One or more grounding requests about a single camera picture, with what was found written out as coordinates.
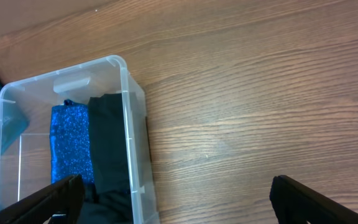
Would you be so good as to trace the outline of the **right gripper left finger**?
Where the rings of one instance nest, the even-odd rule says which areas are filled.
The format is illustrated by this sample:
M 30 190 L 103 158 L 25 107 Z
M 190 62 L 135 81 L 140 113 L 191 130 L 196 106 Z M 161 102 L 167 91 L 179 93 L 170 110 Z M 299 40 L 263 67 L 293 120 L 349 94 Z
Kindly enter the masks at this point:
M 84 198 L 81 175 L 70 175 L 1 210 L 0 224 L 74 224 Z

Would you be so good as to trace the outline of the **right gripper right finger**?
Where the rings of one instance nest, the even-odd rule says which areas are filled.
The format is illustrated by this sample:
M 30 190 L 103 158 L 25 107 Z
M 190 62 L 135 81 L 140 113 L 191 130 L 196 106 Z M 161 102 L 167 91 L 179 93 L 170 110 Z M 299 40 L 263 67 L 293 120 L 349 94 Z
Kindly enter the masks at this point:
M 286 175 L 273 178 L 269 199 L 279 224 L 358 224 L 358 213 Z

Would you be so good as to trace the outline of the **black cloth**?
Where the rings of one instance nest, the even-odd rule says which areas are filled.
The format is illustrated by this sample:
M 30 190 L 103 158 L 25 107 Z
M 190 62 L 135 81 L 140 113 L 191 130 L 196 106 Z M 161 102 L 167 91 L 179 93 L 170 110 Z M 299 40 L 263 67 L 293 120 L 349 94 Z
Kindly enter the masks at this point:
M 133 223 L 129 183 L 108 184 L 100 193 L 94 184 L 85 184 L 84 187 L 85 199 L 77 223 Z
M 131 191 L 122 95 L 105 94 L 88 102 L 89 149 L 98 194 Z

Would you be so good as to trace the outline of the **blue glitter fabric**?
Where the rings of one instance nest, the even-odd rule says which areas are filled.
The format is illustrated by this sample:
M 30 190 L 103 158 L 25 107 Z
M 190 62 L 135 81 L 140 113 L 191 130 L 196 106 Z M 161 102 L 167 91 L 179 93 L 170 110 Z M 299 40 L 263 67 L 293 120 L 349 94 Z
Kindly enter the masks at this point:
M 53 106 L 50 120 L 51 182 L 69 175 L 81 175 L 85 184 L 94 183 L 90 156 L 88 107 L 65 100 Z

